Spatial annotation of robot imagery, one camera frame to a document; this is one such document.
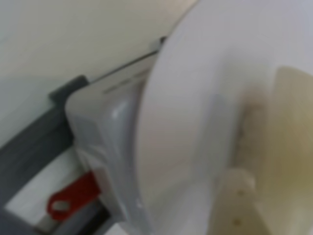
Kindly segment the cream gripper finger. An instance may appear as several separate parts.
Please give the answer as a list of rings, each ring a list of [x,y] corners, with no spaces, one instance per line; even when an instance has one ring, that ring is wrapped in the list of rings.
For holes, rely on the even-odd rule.
[[[268,104],[260,209],[274,235],[313,229],[313,77],[280,67]]]
[[[246,170],[234,168],[221,178],[207,233],[209,235],[256,235],[255,180]]]

